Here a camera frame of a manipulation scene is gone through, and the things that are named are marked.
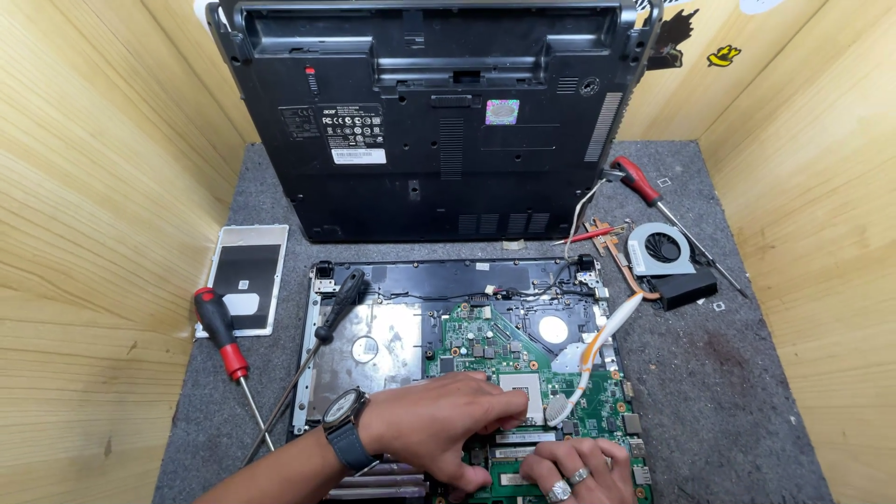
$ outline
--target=black screwdriver handle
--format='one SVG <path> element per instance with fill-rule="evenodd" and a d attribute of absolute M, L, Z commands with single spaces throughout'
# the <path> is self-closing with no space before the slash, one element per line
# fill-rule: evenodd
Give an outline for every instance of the black screwdriver handle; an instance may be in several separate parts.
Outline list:
<path fill-rule="evenodd" d="M 364 270 L 355 268 L 349 277 L 345 279 L 339 292 L 336 293 L 336 299 L 333 300 L 330 315 L 327 315 L 323 324 L 320 324 L 314 330 L 314 337 L 321 344 L 330 344 L 333 341 L 333 328 L 339 323 L 343 315 L 349 310 L 348 308 L 355 304 L 358 294 L 361 292 L 361 286 L 364 284 Z"/>
<path fill-rule="evenodd" d="M 224 370 L 230 379 L 235 380 L 249 374 L 249 364 L 233 335 L 233 317 L 230 316 L 224 298 L 213 288 L 202 287 L 193 294 L 193 304 L 196 306 L 196 317 L 211 342 L 218 348 L 224 361 Z"/>

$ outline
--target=regulatory label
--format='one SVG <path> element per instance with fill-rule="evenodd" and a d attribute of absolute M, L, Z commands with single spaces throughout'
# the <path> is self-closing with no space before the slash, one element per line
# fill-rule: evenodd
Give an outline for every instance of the regulatory label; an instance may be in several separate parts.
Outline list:
<path fill-rule="evenodd" d="M 501 474 L 501 484 L 502 485 L 528 485 L 530 484 L 526 480 L 522 479 L 517 473 L 502 473 Z"/>
<path fill-rule="evenodd" d="M 532 432 L 531 434 L 498 434 L 495 443 L 540 443 L 541 441 L 553 441 L 556 435 L 553 432 Z"/>
<path fill-rule="evenodd" d="M 292 140 L 320 136 L 314 107 L 280 107 L 280 116 L 286 123 L 286 130 Z"/>
<path fill-rule="evenodd" d="M 535 453 L 535 447 L 524 448 L 498 448 L 495 450 L 493 458 L 523 458 L 526 455 Z"/>
<path fill-rule="evenodd" d="M 385 149 L 330 149 L 336 164 L 385 164 Z"/>
<path fill-rule="evenodd" d="M 632 257 L 632 266 L 634 271 L 644 271 L 644 260 L 641 259 L 641 250 L 638 248 L 637 240 L 628 240 L 628 255 Z"/>
<path fill-rule="evenodd" d="M 385 146 L 383 109 L 377 105 L 318 105 L 323 135 L 330 149 Z"/>

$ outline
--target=ring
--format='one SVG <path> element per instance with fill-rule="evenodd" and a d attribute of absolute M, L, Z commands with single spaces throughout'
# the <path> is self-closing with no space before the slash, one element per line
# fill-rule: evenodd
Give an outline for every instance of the ring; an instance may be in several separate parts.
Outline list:
<path fill-rule="evenodd" d="M 573 495 L 573 490 L 569 488 L 569 484 L 564 480 L 551 485 L 551 491 L 545 496 L 550 504 L 557 504 L 569 499 Z"/>
<path fill-rule="evenodd" d="M 573 474 L 573 476 L 569 479 L 569 484 L 575 486 L 585 481 L 585 478 L 587 478 L 589 474 L 591 474 L 591 471 L 588 470 L 588 467 L 583 467 L 582 469 L 576 471 L 575 474 Z"/>

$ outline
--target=gray work mat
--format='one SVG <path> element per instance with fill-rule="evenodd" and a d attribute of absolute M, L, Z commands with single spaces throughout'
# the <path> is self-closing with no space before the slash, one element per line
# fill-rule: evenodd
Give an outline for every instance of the gray work mat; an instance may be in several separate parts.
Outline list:
<path fill-rule="evenodd" d="M 651 183 L 672 182 L 662 188 L 667 208 L 752 296 L 697 144 L 623 142 L 614 145 L 610 159 L 619 154 L 638 163 Z M 586 215 L 614 224 L 625 218 L 662 222 L 656 210 L 618 183 L 604 184 Z M 312 245 L 302 238 L 263 147 L 250 145 L 228 225 L 283 223 L 290 226 L 289 244 L 273 335 L 239 340 L 265 418 L 296 370 L 308 269 L 316 261 L 563 254 L 547 242 L 530 242 L 519 251 L 502 250 L 495 242 Z M 570 249 L 571 255 L 594 253 L 589 241 Z M 598 259 L 614 309 L 629 290 L 613 261 Z M 712 303 L 720 301 L 725 309 L 716 311 Z M 656 502 L 832 502 L 755 300 L 741 298 L 719 280 L 719 294 L 702 305 L 664 313 L 644 303 L 617 337 L 635 387 L 634 409 L 642 415 Z M 275 445 L 286 438 L 288 423 L 284 416 L 271 434 Z M 197 342 L 153 502 L 188 502 L 210 489 L 237 470 L 256 432 L 214 346 Z"/>

